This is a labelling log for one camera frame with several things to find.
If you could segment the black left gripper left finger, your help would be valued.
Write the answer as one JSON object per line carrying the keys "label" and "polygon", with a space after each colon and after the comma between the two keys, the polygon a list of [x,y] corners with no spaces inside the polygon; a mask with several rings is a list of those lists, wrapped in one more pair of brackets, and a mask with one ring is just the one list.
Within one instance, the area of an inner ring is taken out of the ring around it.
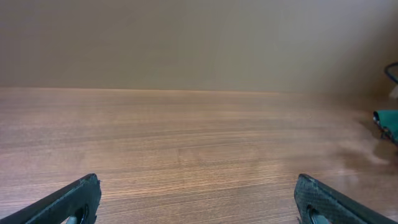
{"label": "black left gripper left finger", "polygon": [[77,223],[94,224],[101,200],[100,180],[87,174],[60,190],[1,219],[3,224],[62,223],[75,217]]}

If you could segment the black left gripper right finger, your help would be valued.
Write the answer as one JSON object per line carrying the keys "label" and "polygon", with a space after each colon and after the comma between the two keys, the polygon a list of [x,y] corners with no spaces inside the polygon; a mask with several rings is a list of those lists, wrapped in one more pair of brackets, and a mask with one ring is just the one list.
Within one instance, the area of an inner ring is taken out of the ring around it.
{"label": "black left gripper right finger", "polygon": [[301,224],[397,224],[307,174],[298,176],[294,199]]}

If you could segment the green cloth bag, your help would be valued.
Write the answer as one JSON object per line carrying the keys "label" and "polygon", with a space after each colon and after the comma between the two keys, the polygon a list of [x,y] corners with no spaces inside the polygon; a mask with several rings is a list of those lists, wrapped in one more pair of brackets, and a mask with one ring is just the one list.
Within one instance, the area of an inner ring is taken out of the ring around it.
{"label": "green cloth bag", "polygon": [[373,112],[373,120],[381,131],[381,138],[388,139],[397,145],[397,110],[377,110]]}

